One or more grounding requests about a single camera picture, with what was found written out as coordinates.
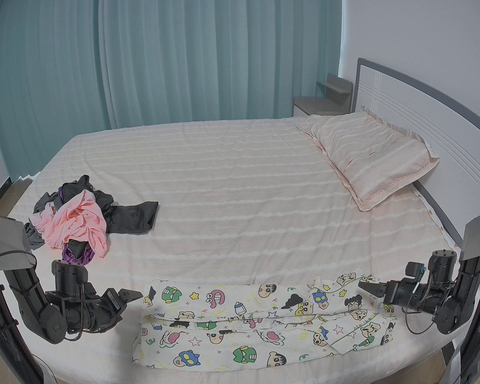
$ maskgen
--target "nightstand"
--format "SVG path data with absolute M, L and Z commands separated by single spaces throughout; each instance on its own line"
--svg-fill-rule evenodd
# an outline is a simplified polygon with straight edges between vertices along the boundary
M 309 115 L 345 115 L 350 112 L 350 101 L 353 84 L 332 73 L 327 75 L 326 82 L 317 82 L 325 87 L 325 97 L 297 96 L 293 99 L 293 116 Z

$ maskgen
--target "curtain fold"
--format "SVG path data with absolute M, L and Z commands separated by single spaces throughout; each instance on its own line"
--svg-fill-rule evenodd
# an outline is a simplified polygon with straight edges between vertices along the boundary
M 100 0 L 113 127 L 291 116 L 338 73 L 341 1 Z
M 0 0 L 0 150 L 12 179 L 72 137 L 291 116 L 337 74 L 339 0 Z

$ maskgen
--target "white headboard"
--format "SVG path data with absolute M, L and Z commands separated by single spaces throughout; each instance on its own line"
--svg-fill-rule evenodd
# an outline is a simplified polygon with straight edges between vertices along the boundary
M 352 111 L 419 133 L 440 155 L 415 186 L 461 246 L 465 224 L 480 215 L 480 117 L 410 76 L 359 59 Z

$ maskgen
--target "gray headboard frame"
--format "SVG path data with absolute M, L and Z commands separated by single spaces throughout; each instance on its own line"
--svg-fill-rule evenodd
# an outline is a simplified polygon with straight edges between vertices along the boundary
M 431 87 L 430 85 L 425 84 L 417 79 L 414 79 L 413 77 L 405 75 L 404 73 L 401 73 L 399 71 L 385 67 L 384 65 L 377 64 L 375 62 L 372 62 L 363 58 L 359 58 L 357 62 L 357 78 L 355 80 L 355 91 L 353 95 L 352 112 L 355 112 L 355 107 L 357 104 L 361 66 L 365 66 L 375 71 L 384 73 L 385 75 L 388 75 L 394 79 L 401 81 L 402 83 L 408 84 L 411 87 L 418 89 L 419 91 L 429 95 L 430 97 L 436 99 L 440 103 L 446 105 L 451 110 L 453 110 L 454 112 L 456 112 L 457 114 L 459 114 L 460 116 L 468 120 L 475 127 L 480 129 L 480 116 L 475 114 L 472 110 L 468 109 L 464 105 L 460 104 L 458 101 L 452 99 L 450 96 L 447 96 L 443 92 L 440 92 L 439 90 Z M 423 187 L 423 185 L 419 181 L 414 182 L 413 185 L 419 190 L 419 192 L 425 197 L 428 203 L 435 210 L 445 230 L 450 234 L 452 239 L 461 247 L 462 238 L 459 235 L 456 228 L 454 227 L 454 225 L 452 224 L 452 222 L 447 217 L 447 215 L 444 213 L 444 211 L 440 208 L 437 202 L 432 198 L 432 196 L 428 193 L 428 191 Z

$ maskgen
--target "striped bed sheet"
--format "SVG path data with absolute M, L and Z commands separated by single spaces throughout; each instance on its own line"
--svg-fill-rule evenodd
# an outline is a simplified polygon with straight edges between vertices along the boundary
M 118 204 L 159 201 L 154 228 L 144 235 L 110 234 L 104 259 L 87 266 L 99 294 L 106 288 L 143 290 L 155 279 L 202 283 L 305 284 L 361 268 L 383 281 L 401 278 L 408 261 L 427 263 L 448 248 L 444 231 L 421 198 L 405 187 L 361 212 L 327 158 L 300 132 L 303 118 L 164 124 L 74 137 L 46 165 L 14 207 L 28 220 L 35 202 L 64 182 L 90 175 Z M 45 290 L 61 251 L 35 254 Z M 11 291 L 5 292 L 20 319 Z M 51 345 L 20 330 L 31 351 L 57 377 L 72 383 L 370 383 L 436 352 L 456 334 L 436 327 L 410 334 L 399 316 L 396 340 L 273 369 L 188 373 L 132 364 L 139 302 L 113 330 Z M 429 316 L 409 320 L 415 330 Z

